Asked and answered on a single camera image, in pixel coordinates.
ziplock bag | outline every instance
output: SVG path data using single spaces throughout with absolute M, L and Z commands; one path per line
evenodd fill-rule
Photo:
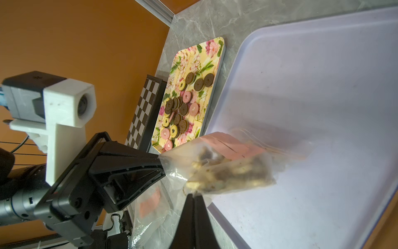
M 131 248 L 141 248 L 170 212 L 161 182 L 156 182 L 135 200 Z
M 208 134 L 159 155 L 170 190 L 222 194 L 265 187 L 306 156 L 269 146 L 248 130 L 230 133 Z

floral tray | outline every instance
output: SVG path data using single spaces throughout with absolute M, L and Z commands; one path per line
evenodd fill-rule
M 173 60 L 173 65 L 170 70 L 169 79 L 167 81 L 166 90 L 164 91 L 163 102 L 160 106 L 158 119 L 155 125 L 155 129 L 152 135 L 152 146 L 159 152 L 165 152 L 165 143 L 167 139 L 163 139 L 160 136 L 160 131 L 164 128 L 163 118 L 167 98 L 177 98 L 183 96 L 185 91 L 192 93 L 192 99 L 188 103 L 190 106 L 192 103 L 199 105 L 199 113 L 195 116 L 187 114 L 183 119 L 189 123 L 188 130 L 185 133 L 180 133 L 179 137 L 171 139 L 173 147 L 179 146 L 186 143 L 194 138 L 201 135 L 202 124 L 207 117 L 207 106 L 211 102 L 213 88 L 217 82 L 217 77 L 221 68 L 221 62 L 225 53 L 224 39 L 218 37 L 198 45 L 189 47 L 179 51 Z M 179 90 L 179 83 L 185 80 L 188 73 L 193 72 L 195 79 L 193 83 L 187 84 L 187 88 L 183 91 Z M 202 78 L 209 74 L 214 74 L 214 81 L 210 87 L 204 87 L 201 91 L 197 92 L 194 90 L 194 83 L 197 79 Z

marble countertop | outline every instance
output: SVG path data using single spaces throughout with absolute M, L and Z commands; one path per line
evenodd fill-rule
M 184 48 L 222 36 L 226 52 L 214 97 L 209 105 L 205 130 L 225 85 L 227 76 L 243 40 L 261 27 L 390 6 L 398 0 L 201 0 L 174 16 L 156 71 L 156 77 L 168 79 L 175 54 Z M 158 152 L 150 148 L 151 153 Z M 228 236 L 213 222 L 222 248 L 234 248 Z M 244 242 L 237 245 L 248 248 Z

rectangular tray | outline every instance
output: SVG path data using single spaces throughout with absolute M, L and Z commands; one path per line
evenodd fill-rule
M 193 89 L 194 81 L 187 86 L 185 91 L 192 92 L 192 100 L 190 103 L 199 104 L 199 113 L 193 117 L 187 114 L 184 117 L 189 122 L 189 129 L 179 135 L 177 139 L 173 139 L 174 147 L 184 144 L 201 135 L 202 124 L 205 122 L 208 112 L 207 107 L 213 98 L 213 88 L 216 85 L 217 78 L 221 69 L 222 59 L 225 53 L 225 44 L 222 37 L 217 37 L 209 41 L 202 42 L 198 45 L 178 51 L 174 57 L 170 75 L 167 80 L 166 90 L 164 91 L 163 101 L 160 106 L 157 122 L 152 135 L 152 146 L 159 152 L 165 151 L 165 139 L 160 137 L 160 131 L 163 128 L 164 109 L 167 98 L 176 98 L 182 96 L 184 91 L 178 89 L 178 84 L 185 80 L 189 72 L 196 75 L 194 81 L 204 78 L 207 74 L 214 74 L 214 82 L 210 87 L 204 87 L 200 92 Z
M 297 134 L 316 148 L 275 186 L 214 197 L 211 212 L 233 241 L 238 233 L 252 249 L 363 246 L 398 185 L 397 30 L 393 7 L 245 39 L 206 134 L 257 128 L 275 147 L 297 149 Z

pink label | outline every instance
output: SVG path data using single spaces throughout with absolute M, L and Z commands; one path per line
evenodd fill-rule
M 243 144 L 233 136 L 222 132 L 214 132 L 200 138 L 218 153 L 231 160 L 252 157 L 265 152 L 263 148 L 251 144 Z

